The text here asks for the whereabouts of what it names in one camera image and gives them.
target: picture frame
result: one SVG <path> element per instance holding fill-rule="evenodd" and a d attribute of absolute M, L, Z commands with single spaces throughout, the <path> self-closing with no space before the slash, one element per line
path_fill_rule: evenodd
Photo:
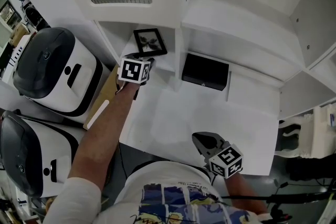
<path fill-rule="evenodd" d="M 140 57 L 153 57 L 167 54 L 167 49 L 157 28 L 134 30 Z"/>

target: cardboard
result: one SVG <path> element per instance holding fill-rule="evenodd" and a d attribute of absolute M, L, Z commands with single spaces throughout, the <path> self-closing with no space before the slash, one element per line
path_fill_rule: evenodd
<path fill-rule="evenodd" d="M 93 103 L 93 106 L 89 112 L 89 115 L 87 119 L 85 120 L 85 123 L 83 125 L 83 128 L 88 130 L 90 129 L 92 123 L 96 120 L 96 118 L 99 116 L 99 114 L 104 110 L 104 108 L 108 105 L 108 103 L 114 98 L 117 87 L 115 85 L 115 81 L 117 78 L 117 71 L 118 71 L 118 65 L 114 67 L 111 74 L 107 78 L 104 86 L 101 88 L 99 95 L 95 102 Z"/>
<path fill-rule="evenodd" d="M 20 23 L 15 27 L 14 31 L 10 35 L 9 43 L 16 47 L 19 44 L 21 38 L 25 35 L 29 35 L 29 31 L 22 23 Z"/>

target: white desk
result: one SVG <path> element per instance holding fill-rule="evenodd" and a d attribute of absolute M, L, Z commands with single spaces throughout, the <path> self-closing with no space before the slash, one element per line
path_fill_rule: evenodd
<path fill-rule="evenodd" d="M 142 86 L 120 142 L 160 157 L 203 166 L 192 134 L 215 132 L 244 154 L 243 174 L 269 175 L 278 119 L 226 102 L 228 88 L 221 92 L 184 81 L 179 92 Z"/>

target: shirt sleeve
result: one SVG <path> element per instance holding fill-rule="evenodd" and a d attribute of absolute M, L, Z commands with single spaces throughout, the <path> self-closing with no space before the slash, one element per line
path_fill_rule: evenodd
<path fill-rule="evenodd" d="M 101 209 L 101 191 L 83 178 L 68 178 L 43 224 L 90 224 Z"/>

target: white t-shirt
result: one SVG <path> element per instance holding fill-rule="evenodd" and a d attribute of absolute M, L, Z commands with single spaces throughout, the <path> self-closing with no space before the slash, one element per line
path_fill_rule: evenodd
<path fill-rule="evenodd" d="M 82 178 L 67 179 L 44 224 L 260 223 L 269 214 L 224 205 L 209 178 L 188 165 L 155 162 L 133 173 L 114 205 L 100 212 L 101 191 Z"/>

